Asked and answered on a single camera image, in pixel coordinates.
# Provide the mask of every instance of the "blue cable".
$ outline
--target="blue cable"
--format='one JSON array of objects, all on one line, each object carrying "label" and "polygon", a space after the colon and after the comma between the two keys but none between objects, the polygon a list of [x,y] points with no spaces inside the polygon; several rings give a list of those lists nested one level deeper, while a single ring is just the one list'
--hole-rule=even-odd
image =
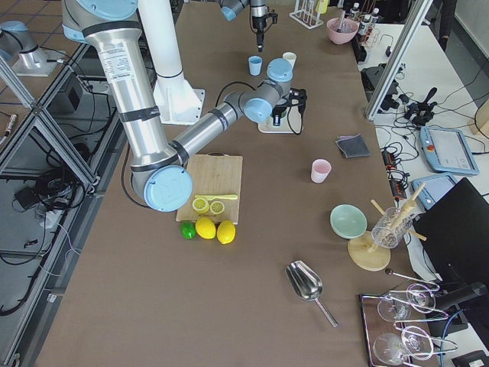
[{"label": "blue cable", "polygon": [[[463,309],[458,310],[457,312],[455,312],[453,315],[450,316],[450,318],[445,324],[445,328],[443,329],[442,339],[446,337],[446,332],[449,329],[450,323],[452,323],[453,319],[455,319],[462,311]],[[443,367],[443,342],[440,344],[440,367]]]}]

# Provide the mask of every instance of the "lime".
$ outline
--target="lime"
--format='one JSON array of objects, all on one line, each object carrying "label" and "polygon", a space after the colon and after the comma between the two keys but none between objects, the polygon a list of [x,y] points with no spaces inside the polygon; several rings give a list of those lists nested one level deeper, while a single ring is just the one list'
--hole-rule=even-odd
[{"label": "lime", "polygon": [[183,222],[180,224],[180,232],[185,239],[193,239],[196,236],[196,227],[192,222]]},{"label": "lime", "polygon": [[236,227],[230,220],[225,220],[217,228],[217,239],[223,245],[232,242],[236,237]]},{"label": "lime", "polygon": [[204,214],[209,211],[209,201],[203,197],[198,197],[192,202],[192,208],[197,212],[197,214]]},{"label": "lime", "polygon": [[222,201],[213,201],[210,205],[211,213],[217,216],[224,212],[224,203]]},{"label": "lime", "polygon": [[196,222],[196,231],[203,239],[215,237],[215,224],[206,216],[201,216]]}]

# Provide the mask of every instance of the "white cup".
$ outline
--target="white cup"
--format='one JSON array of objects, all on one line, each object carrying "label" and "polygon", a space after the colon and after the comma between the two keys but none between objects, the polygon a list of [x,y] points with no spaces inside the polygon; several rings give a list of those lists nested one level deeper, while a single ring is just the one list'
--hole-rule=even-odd
[{"label": "white cup", "polygon": [[289,61],[289,64],[293,68],[297,60],[297,55],[294,52],[284,52],[282,58]]},{"label": "white cup", "polygon": [[327,160],[316,159],[311,168],[311,180],[316,184],[320,184],[327,178],[331,169],[331,164]]},{"label": "white cup", "polygon": [[259,56],[251,56],[248,58],[248,66],[250,67],[250,74],[253,76],[260,75],[261,64],[263,60]]}]

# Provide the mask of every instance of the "bowl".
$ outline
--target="bowl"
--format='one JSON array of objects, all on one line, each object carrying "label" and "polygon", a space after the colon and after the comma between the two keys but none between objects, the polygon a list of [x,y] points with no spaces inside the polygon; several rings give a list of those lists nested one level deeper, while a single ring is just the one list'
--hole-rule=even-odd
[{"label": "bowl", "polygon": [[329,19],[326,22],[326,29],[328,30],[328,37],[333,44],[346,44],[357,34],[358,23],[351,19],[345,19],[344,24],[351,28],[350,33],[338,33],[339,18]]},{"label": "bowl", "polygon": [[342,204],[329,217],[333,231],[344,239],[356,239],[367,230],[367,218],[356,206]]}]

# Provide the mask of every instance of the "blue cup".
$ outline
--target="blue cup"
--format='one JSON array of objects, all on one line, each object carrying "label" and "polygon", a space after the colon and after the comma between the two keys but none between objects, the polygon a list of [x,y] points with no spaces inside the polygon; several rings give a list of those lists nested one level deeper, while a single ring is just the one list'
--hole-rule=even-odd
[{"label": "blue cup", "polygon": [[253,76],[257,76],[261,72],[261,64],[263,60],[259,56],[251,56],[248,59],[248,66],[250,67],[250,74]]}]

